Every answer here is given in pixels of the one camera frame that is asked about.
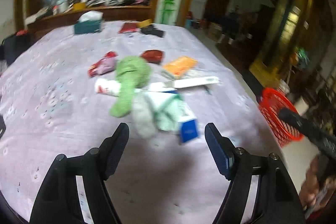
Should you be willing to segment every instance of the screw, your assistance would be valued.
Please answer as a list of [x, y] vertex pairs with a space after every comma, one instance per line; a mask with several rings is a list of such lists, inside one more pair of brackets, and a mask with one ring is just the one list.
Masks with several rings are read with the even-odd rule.
[[273, 159], [273, 160], [278, 160], [278, 159], [279, 159], [279, 156], [278, 156], [277, 154], [275, 154], [275, 153], [271, 153], [271, 154], [269, 154], [269, 156], [270, 156], [271, 159]]
[[243, 154], [245, 152], [244, 148], [241, 148], [241, 147], [236, 147], [235, 151], [239, 155], [241, 155], [241, 154]]
[[90, 154], [91, 154], [91, 155], [98, 154], [98, 152], [99, 152], [99, 148], [97, 148], [97, 147], [94, 147], [94, 148], [91, 148], [91, 149], [90, 149]]
[[56, 156], [56, 160], [62, 160], [62, 159], [64, 159], [64, 154], [58, 154]]

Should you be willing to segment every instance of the red plastic basket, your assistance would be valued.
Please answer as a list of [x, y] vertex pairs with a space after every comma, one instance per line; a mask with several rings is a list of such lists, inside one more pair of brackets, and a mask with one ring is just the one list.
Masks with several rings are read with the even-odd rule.
[[300, 132], [278, 118], [278, 111], [283, 107], [297, 113], [295, 107], [282, 93], [270, 88], [263, 90], [259, 110], [267, 120], [281, 147], [291, 141], [300, 141], [303, 138]]

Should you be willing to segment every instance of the white tablecloth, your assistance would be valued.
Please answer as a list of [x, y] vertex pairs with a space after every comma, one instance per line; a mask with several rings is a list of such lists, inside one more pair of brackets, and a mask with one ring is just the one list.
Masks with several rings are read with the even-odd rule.
[[[119, 123], [126, 122], [130, 140], [115, 175], [106, 182], [121, 221], [212, 223], [229, 182], [216, 168], [204, 138], [205, 125], [214, 122], [223, 136], [252, 154], [280, 154], [280, 148], [233, 72], [187, 30], [157, 24], [166, 32], [164, 38], [118, 34], [122, 24], [106, 22], [96, 34], [73, 35], [73, 26], [53, 30], [1, 76], [0, 113], [7, 126], [0, 140], [1, 192], [13, 209], [29, 220], [55, 156], [78, 156], [99, 147]], [[179, 145], [177, 136], [158, 132], [155, 138], [142, 140], [131, 115], [109, 115], [116, 98], [95, 93], [96, 78], [89, 78], [87, 70], [106, 52], [116, 51], [121, 59], [150, 49], [165, 52], [163, 64], [181, 55], [195, 58], [198, 70], [220, 78], [220, 84], [211, 86], [211, 95], [204, 87], [181, 91], [198, 118], [200, 138]], [[151, 67], [151, 82], [163, 81], [160, 66]], [[114, 79], [114, 73], [104, 77]], [[252, 192], [256, 182], [254, 178]], [[79, 186], [81, 205], [87, 208], [82, 193]], [[251, 196], [245, 220], [254, 204]], [[92, 222], [87, 209], [83, 215]]]

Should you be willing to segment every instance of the orange package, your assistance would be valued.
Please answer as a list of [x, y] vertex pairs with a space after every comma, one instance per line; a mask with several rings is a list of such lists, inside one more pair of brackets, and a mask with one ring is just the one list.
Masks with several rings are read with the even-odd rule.
[[189, 69], [197, 64], [197, 60], [188, 56], [180, 56], [163, 66], [162, 75], [170, 79], [180, 79]]

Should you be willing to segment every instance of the person's hand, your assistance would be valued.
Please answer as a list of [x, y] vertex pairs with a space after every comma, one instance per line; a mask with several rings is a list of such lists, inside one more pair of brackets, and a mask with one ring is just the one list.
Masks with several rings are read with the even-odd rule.
[[[301, 186], [301, 191], [299, 193], [299, 198], [303, 207], [314, 206], [316, 202], [316, 195], [319, 193], [319, 183], [317, 181], [317, 170], [318, 170], [318, 155], [311, 161], [310, 167], [306, 172], [306, 180]], [[317, 206], [314, 211], [318, 211], [326, 206], [329, 199], [336, 188], [336, 180], [327, 179], [326, 183], [330, 185], [330, 188], [322, 200], [319, 206]]]

